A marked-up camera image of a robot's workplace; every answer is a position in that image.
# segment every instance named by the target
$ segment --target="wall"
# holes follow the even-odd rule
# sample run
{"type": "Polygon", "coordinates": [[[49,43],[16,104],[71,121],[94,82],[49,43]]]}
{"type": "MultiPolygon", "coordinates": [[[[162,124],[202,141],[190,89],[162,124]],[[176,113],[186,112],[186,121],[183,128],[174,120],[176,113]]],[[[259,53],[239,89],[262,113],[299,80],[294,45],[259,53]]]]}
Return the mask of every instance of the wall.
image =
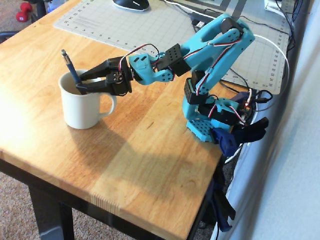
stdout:
{"type": "Polygon", "coordinates": [[[310,6],[293,81],[257,118],[269,117],[268,134],[241,153],[228,192],[236,218],[219,240],[320,239],[320,0],[310,6]]]}

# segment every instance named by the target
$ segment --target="wooden table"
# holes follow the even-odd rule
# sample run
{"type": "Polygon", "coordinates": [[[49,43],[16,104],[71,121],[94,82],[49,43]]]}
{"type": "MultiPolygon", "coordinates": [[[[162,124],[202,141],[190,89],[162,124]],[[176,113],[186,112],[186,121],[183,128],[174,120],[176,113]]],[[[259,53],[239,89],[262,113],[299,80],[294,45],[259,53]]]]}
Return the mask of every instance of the wooden table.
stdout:
{"type": "MultiPolygon", "coordinates": [[[[78,2],[0,45],[0,170],[30,186],[42,237],[51,224],[40,221],[47,211],[71,239],[72,207],[137,239],[190,239],[221,156],[186,128],[182,99],[190,74],[165,84],[134,81],[111,116],[90,129],[68,127],[58,87],[68,71],[61,49],[77,69],[126,53],[53,28],[78,2]]],[[[212,92],[234,95],[219,84],[212,92]]],[[[109,107],[103,98],[101,111],[109,107]]]]}

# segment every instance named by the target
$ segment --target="computer mouse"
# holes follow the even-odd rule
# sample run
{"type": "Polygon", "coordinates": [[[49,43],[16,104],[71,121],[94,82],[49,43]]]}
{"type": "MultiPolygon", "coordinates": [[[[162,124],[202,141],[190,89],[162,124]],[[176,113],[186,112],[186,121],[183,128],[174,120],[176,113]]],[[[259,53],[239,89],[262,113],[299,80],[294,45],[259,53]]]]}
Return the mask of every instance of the computer mouse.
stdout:
{"type": "Polygon", "coordinates": [[[145,11],[149,8],[148,0],[113,0],[113,3],[122,9],[145,11]]]}

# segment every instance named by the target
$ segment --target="red dumbbell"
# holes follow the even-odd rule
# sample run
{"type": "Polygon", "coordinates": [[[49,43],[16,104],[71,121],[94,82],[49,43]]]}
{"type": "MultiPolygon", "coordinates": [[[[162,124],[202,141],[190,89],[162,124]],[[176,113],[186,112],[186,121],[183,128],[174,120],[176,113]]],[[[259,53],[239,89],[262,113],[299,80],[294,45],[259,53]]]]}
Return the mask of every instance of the red dumbbell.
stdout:
{"type": "Polygon", "coordinates": [[[23,2],[20,5],[21,11],[15,15],[15,18],[18,22],[26,22],[28,21],[28,12],[32,11],[32,6],[28,2],[23,2]]]}

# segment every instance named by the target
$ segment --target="floor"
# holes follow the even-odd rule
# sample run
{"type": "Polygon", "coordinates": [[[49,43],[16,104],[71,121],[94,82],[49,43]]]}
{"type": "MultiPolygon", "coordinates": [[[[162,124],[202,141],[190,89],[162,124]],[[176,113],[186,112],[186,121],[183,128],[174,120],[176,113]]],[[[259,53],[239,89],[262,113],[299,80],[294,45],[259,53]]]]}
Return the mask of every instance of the floor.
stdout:
{"type": "MultiPolygon", "coordinates": [[[[18,22],[16,13],[22,0],[0,0],[0,32],[20,31],[31,24],[18,22]]],[[[223,170],[226,183],[232,176],[234,164],[230,162],[223,170]]],[[[0,239],[39,240],[35,214],[28,186],[0,172],[0,239]]],[[[132,240],[133,238],[73,209],[73,225],[77,240],[132,240]]],[[[198,229],[194,240],[209,240],[213,226],[198,229]]]]}

